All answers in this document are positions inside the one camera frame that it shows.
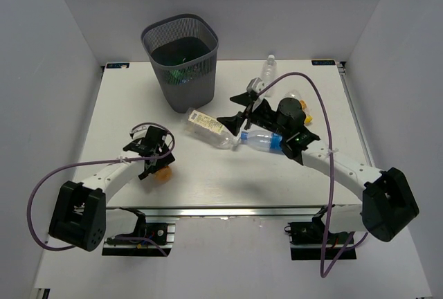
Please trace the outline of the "orange juice bottle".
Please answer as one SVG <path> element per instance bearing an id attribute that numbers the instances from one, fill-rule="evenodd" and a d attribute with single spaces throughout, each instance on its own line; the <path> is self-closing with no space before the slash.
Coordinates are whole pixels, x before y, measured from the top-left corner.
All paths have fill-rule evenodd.
<path id="1" fill-rule="evenodd" d="M 172 169 L 170 168 L 169 165 L 162 167 L 160 170 L 154 173 L 154 178 L 160 183 L 169 181 L 171 177 L 172 177 Z"/>

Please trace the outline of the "clear bottle blue label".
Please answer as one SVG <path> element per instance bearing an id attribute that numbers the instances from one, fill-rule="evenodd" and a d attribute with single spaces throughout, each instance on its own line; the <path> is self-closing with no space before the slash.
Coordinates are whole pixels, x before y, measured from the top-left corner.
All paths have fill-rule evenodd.
<path id="1" fill-rule="evenodd" d="M 248 145 L 255 150 L 274 154 L 282 153 L 280 146 L 282 137 L 266 130 L 242 131 L 240 140 L 243 145 Z"/>

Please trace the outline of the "large clear labelled bottle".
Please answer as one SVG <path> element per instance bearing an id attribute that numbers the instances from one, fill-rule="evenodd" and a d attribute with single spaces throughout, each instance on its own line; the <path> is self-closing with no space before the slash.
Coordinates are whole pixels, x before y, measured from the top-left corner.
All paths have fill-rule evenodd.
<path id="1" fill-rule="evenodd" d="M 232 135 L 216 118 L 197 109 L 189 108 L 182 122 L 185 134 L 220 150 L 232 150 L 239 138 Z"/>

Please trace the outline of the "clear bottle white cap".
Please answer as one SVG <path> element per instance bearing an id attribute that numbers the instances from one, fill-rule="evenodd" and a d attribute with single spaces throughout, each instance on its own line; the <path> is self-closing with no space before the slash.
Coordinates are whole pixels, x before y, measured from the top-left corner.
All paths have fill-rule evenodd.
<path id="1" fill-rule="evenodd" d="M 277 72 L 277 62 L 274 55 L 269 55 L 263 64 L 261 71 L 261 79 L 265 84 L 270 84 L 274 81 Z"/>

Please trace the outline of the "clear bottle yellow cap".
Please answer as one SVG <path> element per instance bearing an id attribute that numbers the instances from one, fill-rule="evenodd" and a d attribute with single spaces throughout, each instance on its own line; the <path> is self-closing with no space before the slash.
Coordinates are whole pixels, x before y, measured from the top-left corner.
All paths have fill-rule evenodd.
<path id="1" fill-rule="evenodd" d="M 305 125 L 310 125 L 312 120 L 313 120 L 313 118 L 312 118 L 312 116 L 310 114 L 309 107 L 307 106 L 306 102 L 304 101 L 304 98 L 301 95 L 301 93 L 297 89 L 293 89 L 293 90 L 288 91 L 285 94 L 285 96 L 288 97 L 288 98 L 295 98 L 296 100 L 299 101 L 299 103 L 301 105 L 301 108 L 302 108 L 303 112 L 305 113 L 304 124 Z"/>

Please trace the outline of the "green plastic bottle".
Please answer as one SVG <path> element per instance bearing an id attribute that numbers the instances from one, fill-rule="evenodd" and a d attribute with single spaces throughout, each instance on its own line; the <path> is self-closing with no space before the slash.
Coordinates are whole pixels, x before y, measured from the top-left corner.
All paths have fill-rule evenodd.
<path id="1" fill-rule="evenodd" d="M 193 60 L 190 55 L 186 55 L 184 57 L 177 57 L 175 62 L 170 62 L 171 64 L 185 64 L 189 61 Z M 197 78 L 197 76 L 201 73 L 201 69 L 198 64 L 188 65 L 182 69 L 174 69 L 171 71 L 167 71 L 165 73 L 165 81 L 167 84 L 171 85 L 179 85 L 184 84 L 186 82 L 190 82 L 191 80 Z"/>

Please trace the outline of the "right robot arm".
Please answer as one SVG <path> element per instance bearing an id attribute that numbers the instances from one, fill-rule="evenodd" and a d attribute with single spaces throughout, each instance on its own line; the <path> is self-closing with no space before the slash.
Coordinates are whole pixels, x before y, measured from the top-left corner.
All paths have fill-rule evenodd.
<path id="1" fill-rule="evenodd" d="M 418 216 L 418 205 L 402 171 L 395 167 L 380 170 L 334 151 L 305 126 L 299 100 L 283 98 L 272 109 L 262 96 L 266 91 L 261 79 L 251 80 L 246 92 L 230 98 L 244 110 L 218 121 L 235 136 L 251 125 L 281 136 L 280 147 L 288 159 L 327 175 L 361 201 L 359 205 L 330 203 L 315 214 L 312 233 L 318 241 L 330 242 L 337 233 L 365 231 L 389 242 Z"/>

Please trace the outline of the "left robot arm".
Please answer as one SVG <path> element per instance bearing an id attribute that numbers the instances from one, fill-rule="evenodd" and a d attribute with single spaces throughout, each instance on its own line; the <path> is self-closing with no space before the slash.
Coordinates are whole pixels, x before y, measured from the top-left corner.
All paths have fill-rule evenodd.
<path id="1" fill-rule="evenodd" d="M 106 166 L 88 179 L 62 185 L 49 235 L 86 251 L 96 249 L 105 236 L 109 200 L 131 180 L 143 180 L 174 162 L 165 142 L 171 135 L 157 124 L 139 125 L 131 131 L 132 141 L 118 158 L 78 163 L 78 167 L 101 163 Z"/>

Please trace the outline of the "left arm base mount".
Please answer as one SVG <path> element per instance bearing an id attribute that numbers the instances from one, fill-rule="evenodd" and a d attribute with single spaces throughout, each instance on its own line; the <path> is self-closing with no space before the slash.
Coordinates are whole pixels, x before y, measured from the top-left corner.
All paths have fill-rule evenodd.
<path id="1" fill-rule="evenodd" d="M 107 211 L 103 256 L 166 257 L 174 243 L 173 219 L 146 215 L 133 208 Z"/>

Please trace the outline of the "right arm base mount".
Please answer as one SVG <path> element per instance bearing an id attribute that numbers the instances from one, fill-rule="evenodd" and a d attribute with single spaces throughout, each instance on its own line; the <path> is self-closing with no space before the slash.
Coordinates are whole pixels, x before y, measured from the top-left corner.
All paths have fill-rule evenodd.
<path id="1" fill-rule="evenodd" d="M 284 208 L 289 218 L 284 227 L 289 236 L 293 261 L 319 261 L 326 225 L 327 207 Z M 327 234 L 325 259 L 332 260 L 345 244 L 349 234 L 364 231 L 360 205 L 333 205 Z"/>

